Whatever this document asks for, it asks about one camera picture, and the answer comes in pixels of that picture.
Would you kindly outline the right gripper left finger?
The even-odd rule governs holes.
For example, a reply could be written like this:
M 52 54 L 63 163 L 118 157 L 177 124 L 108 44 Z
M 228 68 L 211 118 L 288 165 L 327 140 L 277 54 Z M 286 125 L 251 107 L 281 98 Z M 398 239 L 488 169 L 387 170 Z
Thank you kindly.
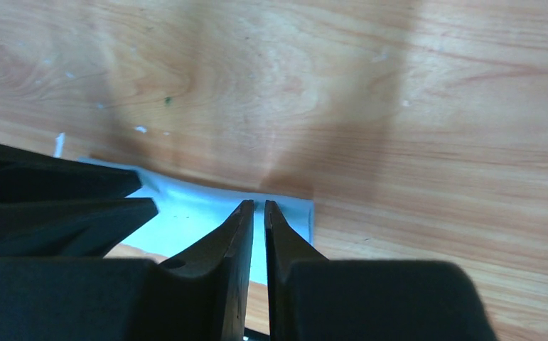
M 0 258 L 0 340 L 241 340 L 254 203 L 162 262 Z

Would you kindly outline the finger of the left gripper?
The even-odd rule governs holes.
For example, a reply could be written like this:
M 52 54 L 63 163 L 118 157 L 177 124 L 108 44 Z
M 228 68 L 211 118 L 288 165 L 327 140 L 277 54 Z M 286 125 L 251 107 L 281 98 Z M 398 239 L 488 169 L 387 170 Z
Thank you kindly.
M 0 204 L 0 258 L 104 256 L 157 213 L 150 198 Z
M 67 161 L 0 144 L 0 203 L 123 198 L 136 172 Z

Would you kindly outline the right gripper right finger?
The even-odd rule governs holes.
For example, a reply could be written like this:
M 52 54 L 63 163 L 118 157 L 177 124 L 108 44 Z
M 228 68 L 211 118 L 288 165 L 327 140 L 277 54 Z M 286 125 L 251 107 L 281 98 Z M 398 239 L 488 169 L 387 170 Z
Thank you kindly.
M 272 340 L 495 340 L 465 271 L 446 261 L 330 260 L 264 208 Z

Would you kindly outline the light blue cleaning cloth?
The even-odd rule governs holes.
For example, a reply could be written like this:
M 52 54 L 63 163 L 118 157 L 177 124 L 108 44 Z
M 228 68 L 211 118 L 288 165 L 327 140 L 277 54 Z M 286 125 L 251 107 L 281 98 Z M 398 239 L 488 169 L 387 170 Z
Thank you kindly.
M 123 244 L 149 254 L 172 257 L 219 227 L 243 201 L 253 200 L 254 233 L 250 269 L 251 281 L 267 282 L 264 205 L 277 203 L 289 225 L 309 244 L 313 243 L 315 203 L 296 197 L 251 193 L 189 183 L 147 169 L 110 163 L 94 158 L 81 162 L 135 171 L 142 187 L 132 197 L 149 197 L 158 214 L 123 240 Z

